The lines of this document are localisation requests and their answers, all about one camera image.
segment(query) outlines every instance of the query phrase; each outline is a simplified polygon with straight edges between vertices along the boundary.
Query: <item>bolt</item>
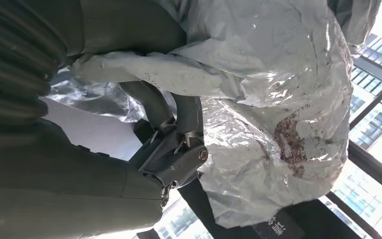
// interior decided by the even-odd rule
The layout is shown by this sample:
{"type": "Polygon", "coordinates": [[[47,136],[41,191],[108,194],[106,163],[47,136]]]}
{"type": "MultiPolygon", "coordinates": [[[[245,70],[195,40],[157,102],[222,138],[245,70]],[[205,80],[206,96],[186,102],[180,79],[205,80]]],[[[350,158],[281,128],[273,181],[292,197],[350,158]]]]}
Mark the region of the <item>bolt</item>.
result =
{"type": "Polygon", "coordinates": [[[205,162],[207,158],[208,158],[207,149],[200,150],[200,152],[198,153],[198,159],[205,162]]]}

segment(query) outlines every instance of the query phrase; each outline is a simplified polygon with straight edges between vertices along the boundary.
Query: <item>protective cover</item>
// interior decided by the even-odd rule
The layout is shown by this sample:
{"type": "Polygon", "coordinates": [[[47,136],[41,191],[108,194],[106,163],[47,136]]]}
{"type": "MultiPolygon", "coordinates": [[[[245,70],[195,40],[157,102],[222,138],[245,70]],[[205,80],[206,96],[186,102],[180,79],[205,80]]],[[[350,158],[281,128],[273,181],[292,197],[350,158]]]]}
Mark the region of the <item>protective cover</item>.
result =
{"type": "Polygon", "coordinates": [[[328,0],[354,56],[362,54],[363,44],[376,20],[381,0],[328,0]]]}
{"type": "Polygon", "coordinates": [[[161,5],[188,45],[166,55],[83,56],[71,67],[75,81],[137,77],[203,96],[210,157],[201,183],[224,227],[265,221],[327,193],[347,158],[352,59],[326,0],[161,5]]]}

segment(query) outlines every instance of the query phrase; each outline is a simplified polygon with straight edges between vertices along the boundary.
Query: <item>crumpled plastic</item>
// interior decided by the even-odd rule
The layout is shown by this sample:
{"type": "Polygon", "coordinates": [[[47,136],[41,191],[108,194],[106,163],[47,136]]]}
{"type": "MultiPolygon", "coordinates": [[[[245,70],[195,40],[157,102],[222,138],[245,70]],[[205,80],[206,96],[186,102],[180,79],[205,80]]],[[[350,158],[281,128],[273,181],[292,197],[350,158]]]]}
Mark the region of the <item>crumpled plastic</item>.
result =
{"type": "Polygon", "coordinates": [[[353,56],[365,50],[364,42],[373,28],[382,0],[329,0],[353,56]]]}
{"type": "Polygon", "coordinates": [[[84,56],[88,84],[136,77],[202,96],[201,168],[216,222],[266,221],[330,191],[345,162],[350,51],[325,0],[163,1],[188,34],[170,54],[84,56]]]}
{"type": "Polygon", "coordinates": [[[145,118],[143,106],[127,95],[118,83],[84,83],[69,70],[60,71],[50,82],[47,98],[96,115],[116,117],[122,122],[145,118]]]}

